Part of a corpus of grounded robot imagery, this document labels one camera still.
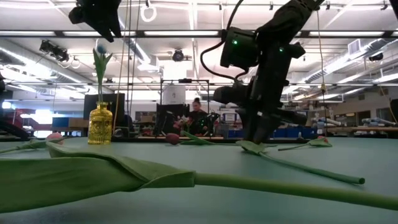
gold glass vase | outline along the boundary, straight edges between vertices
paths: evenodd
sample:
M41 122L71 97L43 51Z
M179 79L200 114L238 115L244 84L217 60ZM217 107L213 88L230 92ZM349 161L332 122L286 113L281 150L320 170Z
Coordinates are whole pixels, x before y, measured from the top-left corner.
M97 109L90 112L88 144L110 144L112 138L112 112L107 102L97 102Z

green table surface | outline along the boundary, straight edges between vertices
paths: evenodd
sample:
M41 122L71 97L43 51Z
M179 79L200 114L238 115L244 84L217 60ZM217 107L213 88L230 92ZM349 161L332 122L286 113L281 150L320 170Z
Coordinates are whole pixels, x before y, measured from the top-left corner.
M350 185L293 170L242 153L237 146L171 146L112 143L118 154L198 172L232 174L303 184L363 190L398 197L398 140L330 138L332 148L297 149L271 155L328 171L365 177ZM0 149L21 144L2 142ZM85 146L86 138L66 146ZM48 158L48 152L15 152L2 158ZM397 223L398 212L250 190L197 186L115 193L63 205L0 214L0 223Z

white barrel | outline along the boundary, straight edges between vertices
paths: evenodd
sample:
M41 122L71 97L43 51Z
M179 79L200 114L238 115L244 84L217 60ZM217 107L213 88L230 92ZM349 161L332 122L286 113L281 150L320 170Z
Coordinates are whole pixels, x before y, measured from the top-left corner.
M185 103L185 85L170 84L163 90L163 104L175 105Z

security camera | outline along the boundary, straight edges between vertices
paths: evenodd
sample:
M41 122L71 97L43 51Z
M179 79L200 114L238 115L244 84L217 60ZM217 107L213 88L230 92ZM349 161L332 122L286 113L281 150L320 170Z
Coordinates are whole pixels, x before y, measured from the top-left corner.
M184 54L182 53L182 50L175 50L172 58L174 62L181 62L184 60Z

woman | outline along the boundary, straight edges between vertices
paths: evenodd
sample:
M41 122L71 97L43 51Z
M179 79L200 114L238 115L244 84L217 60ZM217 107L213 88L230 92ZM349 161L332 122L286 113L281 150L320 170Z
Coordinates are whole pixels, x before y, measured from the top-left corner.
M186 122L186 126L189 126L189 133L194 135L202 135L207 132L207 124L206 122L207 113L201 109L201 103L199 98L195 98L192 103L192 109L188 115L188 121ZM177 121L174 124L175 128L180 128L183 125L182 121Z

